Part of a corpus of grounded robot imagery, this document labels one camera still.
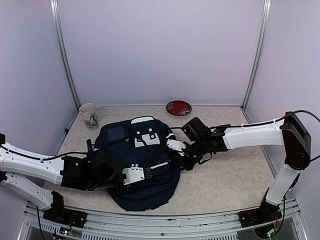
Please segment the navy blue backpack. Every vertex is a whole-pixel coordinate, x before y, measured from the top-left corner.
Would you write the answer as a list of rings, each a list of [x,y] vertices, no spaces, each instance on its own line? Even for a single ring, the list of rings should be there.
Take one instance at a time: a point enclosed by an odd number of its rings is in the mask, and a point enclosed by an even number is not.
[[[95,140],[96,149],[117,153],[125,168],[144,170],[144,179],[125,186],[109,188],[110,197],[127,212],[154,210],[169,202],[180,180],[181,170],[165,149],[175,140],[169,127],[152,116],[137,117],[104,125]]]

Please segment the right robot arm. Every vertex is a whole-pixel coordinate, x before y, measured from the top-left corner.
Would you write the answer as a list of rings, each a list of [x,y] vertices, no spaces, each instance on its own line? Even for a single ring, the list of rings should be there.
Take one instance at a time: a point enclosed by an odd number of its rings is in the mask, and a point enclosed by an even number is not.
[[[297,114],[298,111],[289,111],[283,117],[270,121],[217,127],[207,127],[195,117],[181,128],[192,144],[169,138],[166,146],[180,155],[178,164],[187,171],[192,170],[195,164],[202,164],[201,159],[206,154],[244,147],[283,146],[283,166],[264,194],[260,206],[238,214],[243,228],[264,224],[284,217],[285,212],[279,205],[312,161],[311,135]]]

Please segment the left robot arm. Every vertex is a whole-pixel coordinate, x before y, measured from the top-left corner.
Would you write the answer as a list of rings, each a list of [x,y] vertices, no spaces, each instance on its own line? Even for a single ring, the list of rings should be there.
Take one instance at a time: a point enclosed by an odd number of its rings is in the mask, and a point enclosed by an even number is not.
[[[0,185],[35,204],[43,217],[57,223],[72,223],[86,216],[64,205],[63,196],[44,189],[27,177],[81,191],[115,188],[124,182],[124,162],[106,150],[90,149],[84,158],[76,152],[46,156],[19,149],[0,136]]]

